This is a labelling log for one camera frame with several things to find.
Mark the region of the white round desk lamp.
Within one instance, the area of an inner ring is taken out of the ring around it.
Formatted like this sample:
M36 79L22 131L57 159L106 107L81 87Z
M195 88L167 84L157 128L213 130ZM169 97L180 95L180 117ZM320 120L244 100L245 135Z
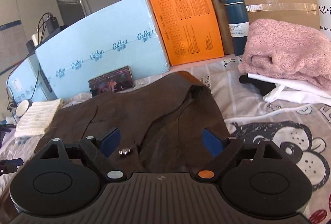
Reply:
M16 116L22 117L30 108L31 104L32 103L29 100L23 100L22 102L20 102L16 109Z

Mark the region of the light blue cardboard box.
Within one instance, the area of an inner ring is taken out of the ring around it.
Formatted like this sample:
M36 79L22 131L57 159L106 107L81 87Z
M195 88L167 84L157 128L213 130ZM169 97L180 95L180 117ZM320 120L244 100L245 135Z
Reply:
M89 80L129 67L133 79L169 71L149 0L121 0L67 27L36 49L58 98L89 91Z

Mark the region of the black smartphone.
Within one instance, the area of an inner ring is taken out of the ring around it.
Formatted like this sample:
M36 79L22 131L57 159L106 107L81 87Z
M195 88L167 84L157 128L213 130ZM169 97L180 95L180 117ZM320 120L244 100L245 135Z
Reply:
M132 87L133 78L129 66L116 69L89 80L89 89L93 97L104 92L120 92Z

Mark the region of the brown leather jacket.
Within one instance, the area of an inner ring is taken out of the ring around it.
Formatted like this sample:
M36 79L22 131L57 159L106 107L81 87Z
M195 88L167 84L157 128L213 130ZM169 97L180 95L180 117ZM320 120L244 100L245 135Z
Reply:
M210 89L188 72L175 72L138 90L108 91L58 110L36 149L53 138L73 143L118 128L120 144L110 155L117 167L195 173L212 159L202 139L207 127L229 136Z

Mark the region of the white power strip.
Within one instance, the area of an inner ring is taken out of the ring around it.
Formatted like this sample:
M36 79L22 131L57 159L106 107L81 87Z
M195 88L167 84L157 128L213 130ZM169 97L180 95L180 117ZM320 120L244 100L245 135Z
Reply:
M35 47L38 46L39 45L39 32L34 33L31 37L31 39L32 39L34 46Z

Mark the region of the pink knitted sweater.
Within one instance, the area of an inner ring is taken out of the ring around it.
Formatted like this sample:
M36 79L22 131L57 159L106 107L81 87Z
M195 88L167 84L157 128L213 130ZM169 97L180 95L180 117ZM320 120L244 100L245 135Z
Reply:
M311 27L258 19L249 27L239 71L330 90L330 41Z

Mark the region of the white folded garment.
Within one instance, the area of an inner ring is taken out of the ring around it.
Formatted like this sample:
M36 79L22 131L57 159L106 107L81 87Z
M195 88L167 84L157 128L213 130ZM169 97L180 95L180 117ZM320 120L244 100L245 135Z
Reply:
M325 104L330 106L330 90L321 89L309 82L295 79L275 79L259 74L248 74L249 78L259 82L274 83L276 87L263 93L263 100L272 103L284 100L298 104Z

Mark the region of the dark blue thermos bottle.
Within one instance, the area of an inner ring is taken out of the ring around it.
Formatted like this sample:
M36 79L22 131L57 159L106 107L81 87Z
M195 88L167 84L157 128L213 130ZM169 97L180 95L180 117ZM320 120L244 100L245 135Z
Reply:
M244 0L219 0L225 7L235 56L242 55L248 37L249 19Z

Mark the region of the black folded garment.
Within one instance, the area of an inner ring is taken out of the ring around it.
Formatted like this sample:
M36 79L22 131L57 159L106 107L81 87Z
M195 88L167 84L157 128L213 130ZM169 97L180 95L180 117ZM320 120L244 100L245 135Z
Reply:
M270 93L273 89L276 88L275 83L270 83L270 82L265 82L265 81L260 81L257 79L249 78L247 75L241 75L239 77L239 82L241 84L251 84L253 85L262 96L267 95Z

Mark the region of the black power adapter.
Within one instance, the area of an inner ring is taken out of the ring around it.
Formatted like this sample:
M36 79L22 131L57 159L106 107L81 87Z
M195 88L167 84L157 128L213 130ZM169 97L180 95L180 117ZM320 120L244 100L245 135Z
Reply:
M46 28L49 34L53 33L56 29L58 29L59 23L57 18L50 14L46 19Z

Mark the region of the white knitted cloth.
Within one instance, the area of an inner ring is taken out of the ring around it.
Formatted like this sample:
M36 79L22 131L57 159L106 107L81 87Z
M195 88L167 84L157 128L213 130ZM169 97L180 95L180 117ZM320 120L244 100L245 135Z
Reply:
M62 103L61 98L52 101L33 102L16 125L15 137L44 135Z

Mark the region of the orange cardboard box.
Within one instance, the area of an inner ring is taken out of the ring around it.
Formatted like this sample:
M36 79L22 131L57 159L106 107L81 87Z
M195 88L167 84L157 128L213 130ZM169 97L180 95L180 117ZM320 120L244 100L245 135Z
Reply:
M150 0L171 66L221 58L212 0Z

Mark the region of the white tote bag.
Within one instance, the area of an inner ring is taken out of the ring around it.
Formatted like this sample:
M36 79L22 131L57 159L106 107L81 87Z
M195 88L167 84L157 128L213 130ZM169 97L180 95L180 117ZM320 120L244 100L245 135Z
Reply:
M317 0L320 18L320 30L331 38L331 0Z

